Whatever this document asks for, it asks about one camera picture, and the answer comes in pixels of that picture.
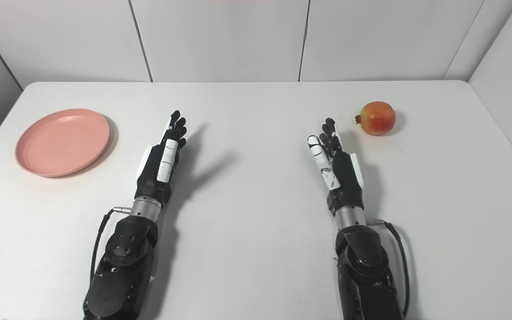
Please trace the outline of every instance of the plate rim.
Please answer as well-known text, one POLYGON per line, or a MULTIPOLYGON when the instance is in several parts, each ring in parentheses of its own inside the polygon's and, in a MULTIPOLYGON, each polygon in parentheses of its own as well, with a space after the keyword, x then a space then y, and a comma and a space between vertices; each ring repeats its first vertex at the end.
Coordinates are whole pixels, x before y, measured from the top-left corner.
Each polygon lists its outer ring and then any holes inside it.
POLYGON ((100 155, 104 152, 104 150, 106 150, 106 146, 108 146, 108 142, 110 140, 110 135, 112 134, 112 128, 110 127, 110 124, 108 123, 108 120, 106 119, 106 117, 104 115, 102 115, 100 112, 96 112, 94 110, 91 110, 91 109, 85 109, 85 108, 69 108, 69 109, 63 109, 63 110, 59 110, 59 111, 56 111, 56 112, 53 112, 53 113, 49 113, 48 115, 40 118, 39 120, 33 122, 22 134, 21 136, 19 137, 19 139, 17 140, 17 143, 16 143, 16 147, 15 147, 15 158, 16 158, 16 161, 17 163, 19 164, 19 166, 31 173, 31 174, 35 174, 37 176, 44 176, 44 177, 47 177, 47 178, 53 178, 53 177, 59 177, 59 176, 67 176, 69 174, 72 174, 74 172, 77 172, 79 170, 82 170, 83 168, 89 166, 91 163, 93 163, 96 159, 98 159, 98 157, 100 157, 100 155), (71 111, 84 111, 84 112, 90 112, 90 113, 93 113, 94 115, 98 115, 98 118, 101 120, 101 122, 105 125, 106 129, 108 130, 108 134, 106 136, 106 141, 104 141, 104 145, 102 146, 102 148, 100 149, 99 152, 96 153, 96 155, 91 159, 91 160, 88 160, 85 164, 82 164, 81 166, 78 166, 77 168, 73 168, 71 170, 67 170, 67 171, 64 171, 64 172, 57 172, 57 173, 51 173, 51 174, 44 174, 44 173, 40 173, 40 172, 35 172, 33 170, 30 170, 29 168, 27 168, 27 166, 21 161, 21 156, 20 156, 20 144, 22 141, 24 141, 24 137, 25 135, 31 131, 31 130, 34 130, 34 127, 39 125, 41 122, 45 121, 47 118, 49 117, 52 117, 52 116, 56 116, 56 115, 59 115, 61 113, 66 113, 66 112, 71 112, 71 111))

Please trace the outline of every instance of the table surface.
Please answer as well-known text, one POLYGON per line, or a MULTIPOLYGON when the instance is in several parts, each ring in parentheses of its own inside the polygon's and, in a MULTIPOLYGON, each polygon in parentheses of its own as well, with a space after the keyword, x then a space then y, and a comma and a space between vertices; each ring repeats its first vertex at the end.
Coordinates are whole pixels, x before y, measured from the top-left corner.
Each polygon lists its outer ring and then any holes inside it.
MULTIPOLYGON (((306 143, 327 116, 358 153, 368 217, 402 234, 408 318, 512 319, 512 146, 461 81, 29 85, 0 127, 0 319, 82 317, 102 216, 132 204, 144 146, 175 109, 189 142, 141 320, 342 318, 336 225, 306 143), (354 125, 373 100, 396 108, 388 136, 354 125), (64 178, 22 170, 20 135, 67 108, 108 118, 104 156, 64 178)), ((402 301, 397 246, 378 231, 402 301)))

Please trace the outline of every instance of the pink plate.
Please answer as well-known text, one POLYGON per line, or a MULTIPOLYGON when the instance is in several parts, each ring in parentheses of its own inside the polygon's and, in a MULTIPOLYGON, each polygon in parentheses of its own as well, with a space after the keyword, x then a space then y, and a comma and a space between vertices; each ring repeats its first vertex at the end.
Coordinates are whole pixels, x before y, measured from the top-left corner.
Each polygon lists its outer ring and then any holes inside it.
POLYGON ((87 109, 68 109, 32 124, 17 142, 16 157, 28 172, 64 176, 91 164, 108 144, 106 119, 87 109))

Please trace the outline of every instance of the black cable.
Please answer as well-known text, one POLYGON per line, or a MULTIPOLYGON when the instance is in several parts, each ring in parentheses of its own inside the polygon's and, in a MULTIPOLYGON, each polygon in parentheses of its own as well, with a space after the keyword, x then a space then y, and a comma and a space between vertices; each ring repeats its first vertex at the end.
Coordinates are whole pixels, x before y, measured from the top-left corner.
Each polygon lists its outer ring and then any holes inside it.
POLYGON ((100 223, 100 227, 98 228, 98 235, 96 236, 96 242, 94 243, 94 251, 92 252, 92 262, 90 264, 90 282, 94 278, 94 271, 96 270, 96 254, 98 253, 98 245, 100 243, 100 238, 102 237, 102 233, 104 232, 104 228, 106 227, 106 223, 110 220, 112 216, 112 212, 114 209, 111 209, 108 213, 104 215, 102 218, 102 223, 100 223))
POLYGON ((404 269, 404 290, 406 291, 406 297, 404 298, 404 309, 402 310, 402 314, 404 314, 404 318, 406 318, 406 314, 408 313, 408 305, 410 304, 410 277, 408 277, 408 263, 406 262, 406 253, 404 252, 404 246, 402 245, 402 241, 400 239, 400 235, 398 231, 394 228, 392 223, 384 222, 384 226, 392 233, 394 239, 398 242, 398 247, 400 248, 400 255, 402 256, 402 268, 404 269))

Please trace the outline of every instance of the robotic arm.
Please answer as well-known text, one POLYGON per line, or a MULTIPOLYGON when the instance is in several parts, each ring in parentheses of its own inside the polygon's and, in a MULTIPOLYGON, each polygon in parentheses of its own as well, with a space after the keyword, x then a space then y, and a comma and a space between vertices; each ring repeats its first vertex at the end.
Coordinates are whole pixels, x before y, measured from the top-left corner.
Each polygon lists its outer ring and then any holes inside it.
MULTIPOLYGON (((388 255, 380 235, 368 227, 384 224, 397 237, 390 223, 366 219, 362 201, 363 179, 356 154, 343 151, 335 121, 325 120, 323 133, 309 136, 311 154, 329 188, 327 204, 339 229, 335 241, 339 293, 344 320, 403 320, 388 255)), ((398 237, 404 267, 404 248, 398 237)))
POLYGON ((150 149, 138 178, 132 208, 114 207, 104 216, 94 245, 91 283, 83 304, 84 320, 135 320, 140 315, 158 241, 157 221, 171 197, 169 181, 179 162, 179 150, 187 142, 183 138, 187 133, 185 122, 180 112, 175 111, 161 142, 150 149), (94 271, 101 233, 112 212, 129 216, 118 221, 94 271))

